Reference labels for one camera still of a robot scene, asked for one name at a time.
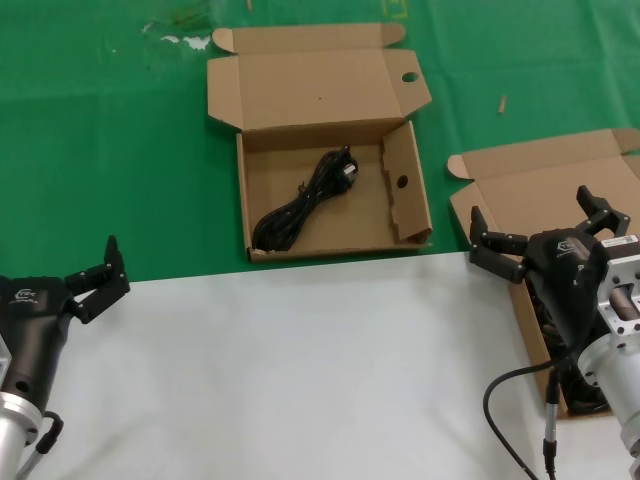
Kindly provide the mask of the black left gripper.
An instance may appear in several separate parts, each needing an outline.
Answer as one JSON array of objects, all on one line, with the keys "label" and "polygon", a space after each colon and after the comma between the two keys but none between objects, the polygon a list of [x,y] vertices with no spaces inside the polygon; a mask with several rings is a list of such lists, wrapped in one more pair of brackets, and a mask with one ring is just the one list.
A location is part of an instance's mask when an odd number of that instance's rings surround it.
[{"label": "black left gripper", "polygon": [[[129,292],[124,259],[114,235],[107,240],[102,264],[71,274],[64,281],[56,277],[3,277],[1,337],[11,360],[1,390],[34,406],[47,405],[71,313],[89,324]],[[72,296],[85,293],[88,296],[83,300],[72,300]]]}]

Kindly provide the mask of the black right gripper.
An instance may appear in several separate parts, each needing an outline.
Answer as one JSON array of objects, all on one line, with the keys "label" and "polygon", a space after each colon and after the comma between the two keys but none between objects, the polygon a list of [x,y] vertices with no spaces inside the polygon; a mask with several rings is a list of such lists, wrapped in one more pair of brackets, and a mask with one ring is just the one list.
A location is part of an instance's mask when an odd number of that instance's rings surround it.
[{"label": "black right gripper", "polygon": [[627,234],[630,217],[594,196],[581,185],[576,200],[586,219],[576,228],[554,229],[532,235],[491,231],[478,206],[471,209],[469,261],[513,284],[532,283],[564,343],[585,350],[604,336],[607,326],[597,311],[597,292],[606,277],[607,257],[597,233]]}]

